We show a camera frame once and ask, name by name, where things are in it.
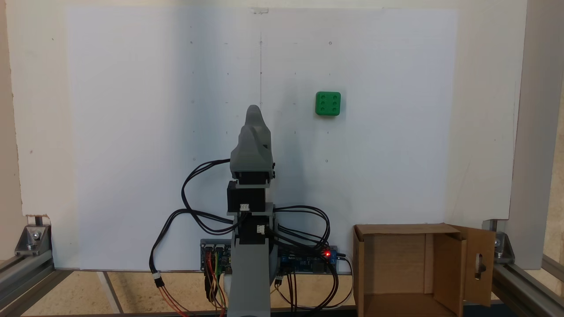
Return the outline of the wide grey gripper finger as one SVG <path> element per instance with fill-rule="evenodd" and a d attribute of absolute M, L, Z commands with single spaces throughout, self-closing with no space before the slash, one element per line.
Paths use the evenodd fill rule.
<path fill-rule="evenodd" d="M 250 145 L 271 148 L 271 132 L 266 125 L 244 125 L 238 135 L 238 146 Z"/>

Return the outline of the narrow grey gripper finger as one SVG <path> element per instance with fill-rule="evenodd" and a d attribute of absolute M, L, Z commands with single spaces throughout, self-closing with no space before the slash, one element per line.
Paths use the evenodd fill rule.
<path fill-rule="evenodd" d="M 251 126 L 264 126 L 264 118 L 260 107 L 257 105 L 250 105 L 246 111 L 245 125 Z"/>

